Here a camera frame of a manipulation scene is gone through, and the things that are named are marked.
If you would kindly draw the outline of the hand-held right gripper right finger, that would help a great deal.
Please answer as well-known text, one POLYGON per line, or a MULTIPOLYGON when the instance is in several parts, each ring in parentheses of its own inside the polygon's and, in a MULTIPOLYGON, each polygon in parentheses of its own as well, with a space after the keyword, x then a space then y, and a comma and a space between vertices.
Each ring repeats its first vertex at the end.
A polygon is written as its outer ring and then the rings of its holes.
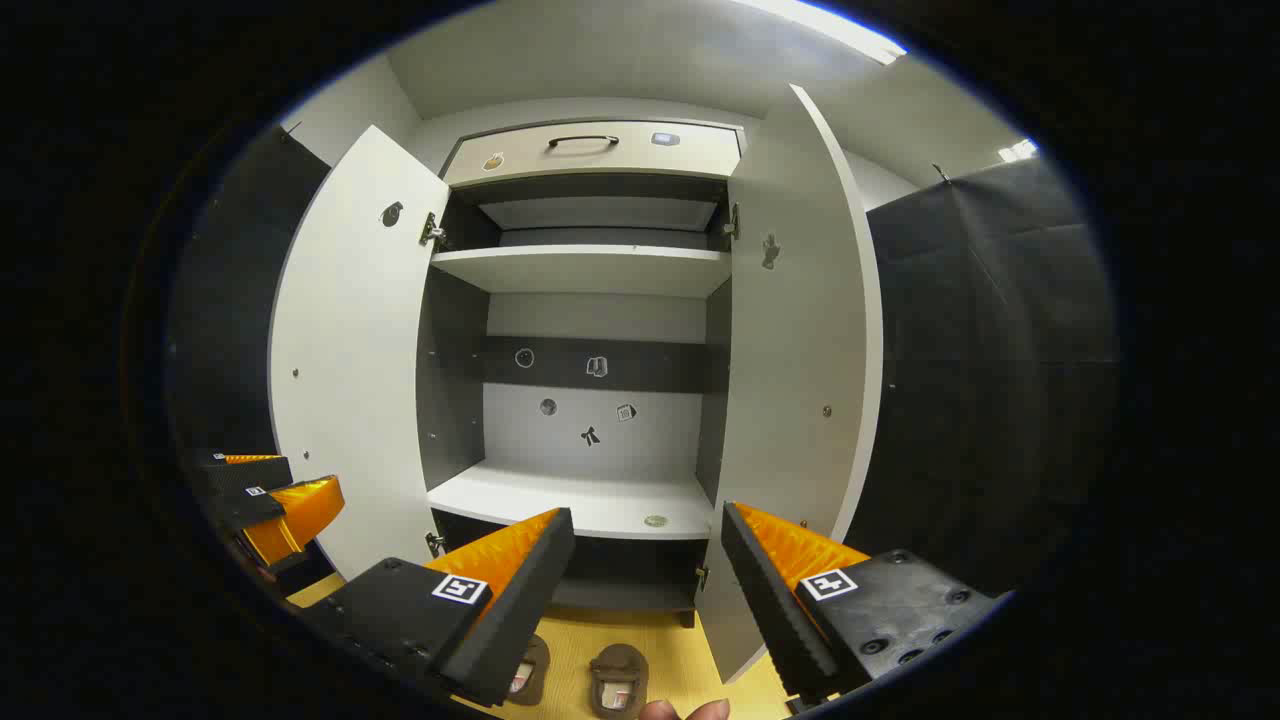
POLYGON ((721 541, 791 705, 936 655, 1002 603, 906 550, 868 555, 740 502, 721 541))

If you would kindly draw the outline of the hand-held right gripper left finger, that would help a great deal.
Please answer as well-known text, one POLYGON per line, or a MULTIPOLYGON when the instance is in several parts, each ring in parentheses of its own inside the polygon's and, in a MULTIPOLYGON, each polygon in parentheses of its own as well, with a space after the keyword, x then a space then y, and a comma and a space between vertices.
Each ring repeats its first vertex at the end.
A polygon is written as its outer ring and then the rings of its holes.
POLYGON ((550 509, 430 562, 376 561, 300 619, 429 698, 502 705, 573 548, 571 510, 550 509))

